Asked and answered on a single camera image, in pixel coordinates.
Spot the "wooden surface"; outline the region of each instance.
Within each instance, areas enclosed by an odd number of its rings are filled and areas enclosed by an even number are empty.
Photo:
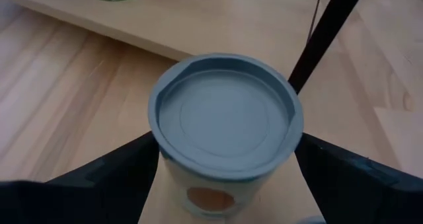
[[[15,0],[60,20],[173,59],[252,56],[289,75],[317,0]]]
[[[423,0],[360,2],[300,94],[307,133],[421,175],[421,9]],[[0,179],[49,180],[148,131],[149,91],[173,63],[0,1]],[[177,205],[174,189],[160,161],[140,223],[209,223]],[[318,214],[291,156],[250,206],[210,223]]]

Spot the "wooden floor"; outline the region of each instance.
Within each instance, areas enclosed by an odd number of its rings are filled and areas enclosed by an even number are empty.
[[[307,133],[423,177],[422,9],[360,1],[300,94]],[[147,132],[149,91],[174,63],[0,0],[0,179],[49,180]],[[170,202],[174,189],[160,162],[140,223],[209,223]],[[220,223],[318,214],[291,156]]]

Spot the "wooden shelf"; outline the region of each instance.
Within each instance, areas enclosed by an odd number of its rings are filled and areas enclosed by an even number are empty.
[[[25,7],[180,60],[244,54],[285,76],[306,43],[317,0],[14,0]]]

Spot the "gray plastic lid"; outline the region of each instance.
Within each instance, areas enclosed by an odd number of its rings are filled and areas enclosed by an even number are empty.
[[[194,56],[171,67],[154,86],[148,113],[162,151],[220,180],[273,171],[303,132],[291,85],[262,62],[231,54]]]

